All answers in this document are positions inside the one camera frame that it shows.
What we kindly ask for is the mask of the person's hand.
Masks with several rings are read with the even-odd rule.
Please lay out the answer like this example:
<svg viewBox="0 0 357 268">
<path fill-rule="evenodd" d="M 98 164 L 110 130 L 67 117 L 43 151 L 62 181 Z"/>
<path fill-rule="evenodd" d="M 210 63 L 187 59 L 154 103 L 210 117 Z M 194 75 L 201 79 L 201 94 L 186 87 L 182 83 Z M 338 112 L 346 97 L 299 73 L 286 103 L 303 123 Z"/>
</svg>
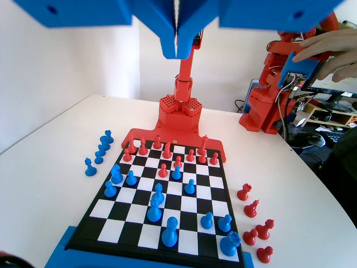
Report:
<svg viewBox="0 0 357 268">
<path fill-rule="evenodd" d="M 329 74 L 333 74 L 335 83 L 356 77 L 356 29 L 329 31 L 302 41 L 300 47 L 303 50 L 292 59 L 296 63 L 323 52 L 334 53 L 320 70 L 318 80 Z"/>
</svg>

